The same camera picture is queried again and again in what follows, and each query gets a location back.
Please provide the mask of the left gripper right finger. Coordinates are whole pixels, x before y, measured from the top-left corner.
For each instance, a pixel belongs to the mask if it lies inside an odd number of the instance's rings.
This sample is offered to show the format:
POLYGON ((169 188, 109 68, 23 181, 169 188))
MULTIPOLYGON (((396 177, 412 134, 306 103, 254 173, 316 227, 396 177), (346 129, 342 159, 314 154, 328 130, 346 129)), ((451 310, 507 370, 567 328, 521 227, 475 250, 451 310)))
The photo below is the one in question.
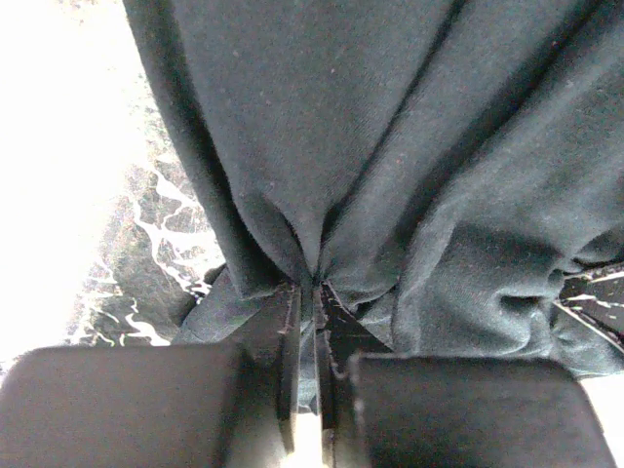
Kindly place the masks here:
POLYGON ((611 467, 588 396, 548 360, 393 353, 322 284, 314 296, 330 467, 611 467))

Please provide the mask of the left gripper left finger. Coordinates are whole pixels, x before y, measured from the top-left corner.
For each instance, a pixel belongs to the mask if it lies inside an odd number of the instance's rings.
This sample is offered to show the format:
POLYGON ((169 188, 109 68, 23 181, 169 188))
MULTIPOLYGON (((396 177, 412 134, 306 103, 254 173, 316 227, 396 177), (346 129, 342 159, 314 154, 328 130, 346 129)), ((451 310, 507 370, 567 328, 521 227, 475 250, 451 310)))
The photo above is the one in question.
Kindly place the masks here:
POLYGON ((5 467, 277 467, 293 451, 301 293, 217 343, 56 347, 1 388, 5 467))

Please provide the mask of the black t shirt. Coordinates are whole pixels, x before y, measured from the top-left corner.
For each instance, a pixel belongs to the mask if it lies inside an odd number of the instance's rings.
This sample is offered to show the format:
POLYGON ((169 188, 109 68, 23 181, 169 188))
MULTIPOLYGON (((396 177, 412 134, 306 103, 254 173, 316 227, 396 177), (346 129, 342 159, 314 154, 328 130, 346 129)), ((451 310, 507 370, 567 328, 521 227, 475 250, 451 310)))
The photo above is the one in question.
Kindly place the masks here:
POLYGON ((129 1, 226 268, 175 342, 328 284, 393 351, 623 355, 555 308, 623 257, 619 1, 129 1))

